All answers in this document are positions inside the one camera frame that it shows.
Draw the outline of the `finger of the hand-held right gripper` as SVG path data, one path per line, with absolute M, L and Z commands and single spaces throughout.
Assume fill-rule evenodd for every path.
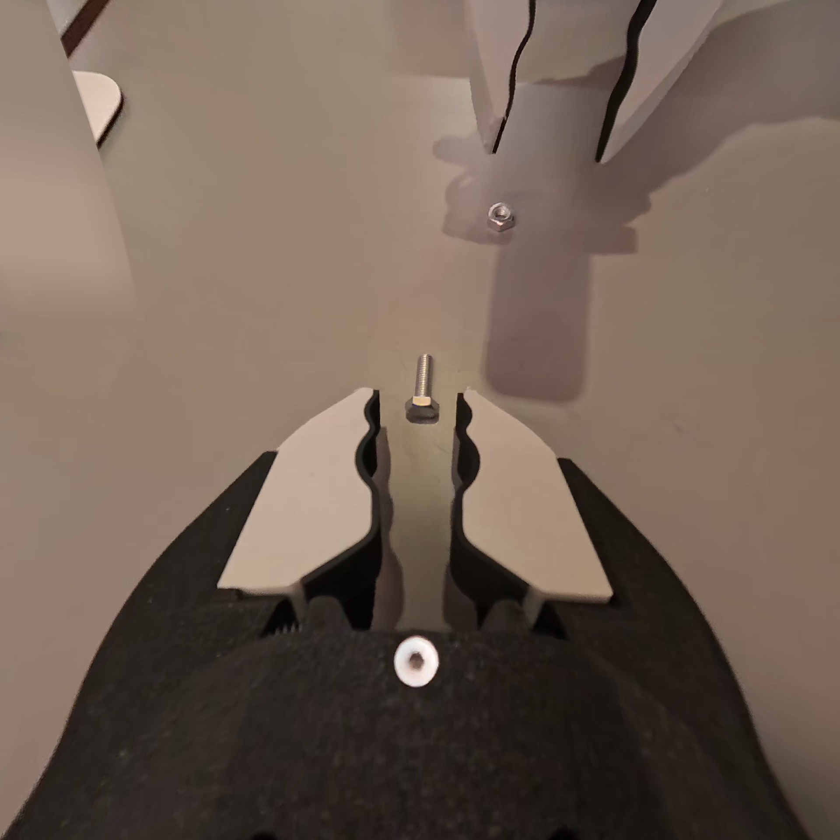
M 469 87 L 484 152 L 495 154 L 510 116 L 533 1 L 464 1 Z
M 719 9 L 719 1 L 638 3 L 606 104 L 597 163 L 609 162 L 642 129 L 706 40 Z

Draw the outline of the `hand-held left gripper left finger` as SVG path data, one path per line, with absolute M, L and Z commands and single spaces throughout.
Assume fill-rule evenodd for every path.
M 285 597 L 298 613 L 322 596 L 371 613 L 382 569 L 380 428 L 380 394 L 361 387 L 284 440 L 218 590 Z

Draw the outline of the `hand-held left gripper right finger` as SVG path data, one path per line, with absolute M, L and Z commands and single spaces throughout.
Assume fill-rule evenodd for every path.
M 500 602 L 527 622 L 554 603 L 614 597 L 559 459 L 540 436 L 474 388 L 458 394 L 450 576 L 484 622 Z

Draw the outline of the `steel hex bolt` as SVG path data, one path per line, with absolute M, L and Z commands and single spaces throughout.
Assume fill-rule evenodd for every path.
M 438 420 L 439 404 L 432 395 L 434 359 L 421 354 L 416 362 L 413 394 L 405 404 L 406 420 L 411 424 L 432 424 Z

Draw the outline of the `white rounded flat plate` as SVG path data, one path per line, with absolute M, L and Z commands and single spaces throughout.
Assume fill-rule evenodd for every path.
M 123 109 L 123 91 L 118 83 L 102 73 L 73 70 L 82 106 L 87 114 L 97 146 L 109 135 Z

